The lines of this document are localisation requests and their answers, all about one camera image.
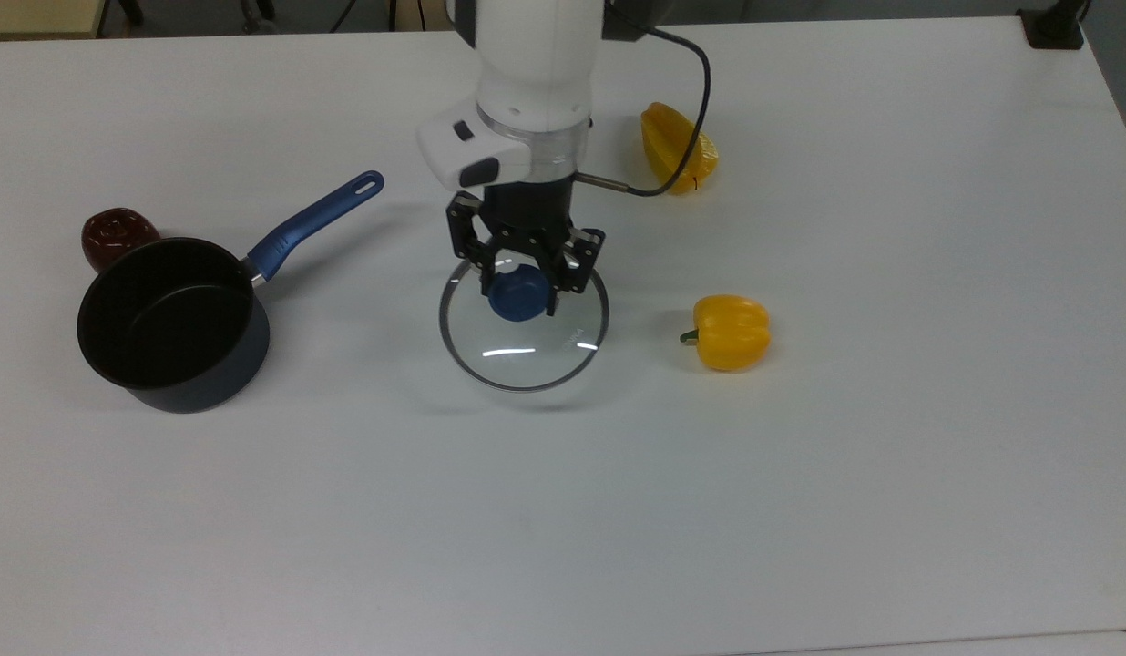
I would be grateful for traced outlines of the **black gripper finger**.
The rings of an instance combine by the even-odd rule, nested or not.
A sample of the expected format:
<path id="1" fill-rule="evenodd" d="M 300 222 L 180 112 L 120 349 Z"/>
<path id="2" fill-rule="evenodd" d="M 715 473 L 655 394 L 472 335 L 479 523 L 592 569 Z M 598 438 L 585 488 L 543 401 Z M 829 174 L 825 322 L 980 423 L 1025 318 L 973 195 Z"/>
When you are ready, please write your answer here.
<path id="1" fill-rule="evenodd" d="M 568 239 L 558 248 L 548 249 L 546 278 L 549 284 L 546 313 L 558 311 L 561 293 L 584 293 L 595 272 L 597 258 L 604 250 L 604 230 L 568 227 Z"/>
<path id="2" fill-rule="evenodd" d="M 480 293 L 489 296 L 494 281 L 497 249 L 492 241 L 481 241 L 475 219 L 481 216 L 481 199 L 461 190 L 454 195 L 445 209 L 449 224 L 452 251 L 479 272 Z"/>

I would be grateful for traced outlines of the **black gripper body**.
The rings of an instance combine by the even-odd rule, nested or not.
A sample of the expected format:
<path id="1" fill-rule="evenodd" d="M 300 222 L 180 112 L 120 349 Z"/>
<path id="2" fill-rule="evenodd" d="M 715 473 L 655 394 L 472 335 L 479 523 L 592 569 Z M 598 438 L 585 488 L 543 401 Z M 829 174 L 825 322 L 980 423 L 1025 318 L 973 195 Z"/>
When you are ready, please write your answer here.
<path id="1" fill-rule="evenodd" d="M 494 236 L 528 237 L 560 248 L 574 228 L 570 217 L 574 179 L 489 186 L 481 199 L 480 217 Z"/>

